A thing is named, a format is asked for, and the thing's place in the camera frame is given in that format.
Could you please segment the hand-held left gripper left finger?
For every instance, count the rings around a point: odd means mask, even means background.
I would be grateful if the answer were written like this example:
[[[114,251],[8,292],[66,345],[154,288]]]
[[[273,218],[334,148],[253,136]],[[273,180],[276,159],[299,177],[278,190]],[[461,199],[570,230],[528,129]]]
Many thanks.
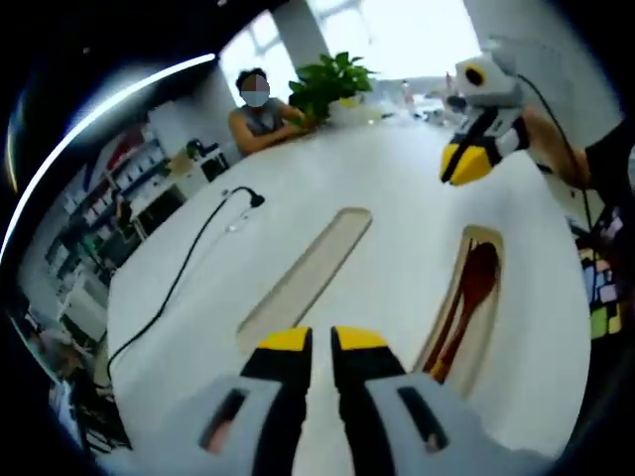
[[[289,475],[307,417],[313,333],[270,334],[242,371],[176,406],[136,450],[138,475]]]

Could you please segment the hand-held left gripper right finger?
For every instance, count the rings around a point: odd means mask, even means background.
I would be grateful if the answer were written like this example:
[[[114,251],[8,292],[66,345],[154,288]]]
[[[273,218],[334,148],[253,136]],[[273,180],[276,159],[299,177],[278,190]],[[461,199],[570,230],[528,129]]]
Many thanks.
[[[521,456],[425,373],[408,373],[374,331],[330,331],[332,370],[357,475],[521,475]]]

